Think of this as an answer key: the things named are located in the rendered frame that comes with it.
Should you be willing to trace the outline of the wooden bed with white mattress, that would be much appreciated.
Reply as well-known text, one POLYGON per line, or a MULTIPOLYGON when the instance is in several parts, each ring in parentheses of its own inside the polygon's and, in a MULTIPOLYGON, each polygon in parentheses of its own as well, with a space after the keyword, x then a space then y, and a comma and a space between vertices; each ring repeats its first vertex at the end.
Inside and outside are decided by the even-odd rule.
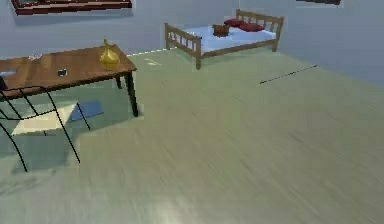
POLYGON ((170 46, 174 46, 194 57, 197 70, 206 58, 264 46, 271 46, 273 52, 277 50, 284 24, 283 16, 274 17, 237 9, 233 19, 257 23, 264 27, 264 30, 245 32, 239 27, 229 27, 226 37, 216 37, 213 35, 212 25, 181 29, 165 23, 165 48, 169 50, 170 46))

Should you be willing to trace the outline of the brown box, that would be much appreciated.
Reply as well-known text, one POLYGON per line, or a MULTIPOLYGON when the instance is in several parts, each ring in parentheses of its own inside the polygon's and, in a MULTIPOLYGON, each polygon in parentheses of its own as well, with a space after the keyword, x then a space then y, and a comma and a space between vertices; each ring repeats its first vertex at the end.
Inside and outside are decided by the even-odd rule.
POLYGON ((228 25, 218 25, 213 24, 213 35, 216 37, 226 37, 229 34, 229 26, 228 25))

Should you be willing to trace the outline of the yellow vase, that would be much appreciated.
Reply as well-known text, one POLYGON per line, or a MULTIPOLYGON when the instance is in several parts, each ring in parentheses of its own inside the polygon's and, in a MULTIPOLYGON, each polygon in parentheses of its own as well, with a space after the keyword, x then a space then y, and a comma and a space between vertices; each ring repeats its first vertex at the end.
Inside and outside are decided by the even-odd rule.
POLYGON ((111 50, 107 39, 104 39, 103 42, 104 51, 100 56, 100 63, 103 65, 105 70, 115 70, 120 64, 120 58, 116 53, 111 50))

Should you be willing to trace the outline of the red pillow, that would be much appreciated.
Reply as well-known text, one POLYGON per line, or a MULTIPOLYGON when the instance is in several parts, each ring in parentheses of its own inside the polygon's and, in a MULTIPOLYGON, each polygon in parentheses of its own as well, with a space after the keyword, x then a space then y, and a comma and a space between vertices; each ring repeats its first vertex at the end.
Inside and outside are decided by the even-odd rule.
POLYGON ((240 19, 229 19, 224 21, 224 25, 229 27, 240 27, 241 25, 244 25, 244 24, 246 24, 246 22, 240 19))
POLYGON ((264 30, 264 27, 257 23, 244 23, 239 26, 242 31, 245 32, 259 32, 264 30))

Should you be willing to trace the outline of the thin black rod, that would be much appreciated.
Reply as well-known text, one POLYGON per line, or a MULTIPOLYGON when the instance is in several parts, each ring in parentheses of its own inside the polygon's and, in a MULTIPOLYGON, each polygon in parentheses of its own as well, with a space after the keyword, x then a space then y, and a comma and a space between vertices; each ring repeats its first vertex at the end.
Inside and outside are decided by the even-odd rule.
POLYGON ((315 64, 315 65, 311 65, 309 67, 305 67, 305 68, 301 68, 299 70, 295 70, 295 71, 292 71, 292 72, 288 72, 286 74, 283 74, 283 75, 279 75, 279 76, 275 76, 273 78, 270 78, 270 79, 266 79, 266 80, 263 80, 263 81, 260 81, 259 84, 265 84, 267 82, 271 82, 271 81, 274 81, 274 80, 277 80, 277 79, 280 79, 280 78, 283 78, 283 77, 287 77, 287 76, 290 76, 290 75, 293 75, 293 74, 296 74, 296 73, 299 73, 299 72, 303 72, 303 71, 306 71, 306 70, 309 70, 309 69, 312 69, 312 68, 316 68, 318 67, 319 65, 318 64, 315 64))

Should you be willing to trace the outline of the brown wooden table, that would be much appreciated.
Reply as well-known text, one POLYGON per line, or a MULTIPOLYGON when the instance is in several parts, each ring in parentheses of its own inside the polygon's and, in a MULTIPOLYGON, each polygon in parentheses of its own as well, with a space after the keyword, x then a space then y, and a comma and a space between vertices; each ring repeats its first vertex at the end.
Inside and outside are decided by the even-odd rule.
POLYGON ((138 116, 138 105, 132 73, 137 70, 134 63, 116 45, 111 50, 120 58, 115 70, 105 70, 100 63, 103 46, 68 50, 44 54, 39 60, 31 61, 28 57, 0 60, 0 72, 15 70, 16 73, 3 78, 7 89, 30 86, 42 86, 49 91, 56 91, 85 84, 115 79, 121 87, 120 77, 125 78, 133 115, 138 116), (58 70, 66 69, 67 75, 58 76, 58 70))

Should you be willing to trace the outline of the dark red framed picture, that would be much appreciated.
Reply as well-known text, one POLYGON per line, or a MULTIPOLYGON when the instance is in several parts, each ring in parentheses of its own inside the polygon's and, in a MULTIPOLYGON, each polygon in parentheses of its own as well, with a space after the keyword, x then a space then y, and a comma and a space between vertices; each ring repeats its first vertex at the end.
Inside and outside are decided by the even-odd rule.
POLYGON ((132 8, 132 0, 8 0, 17 15, 132 8))

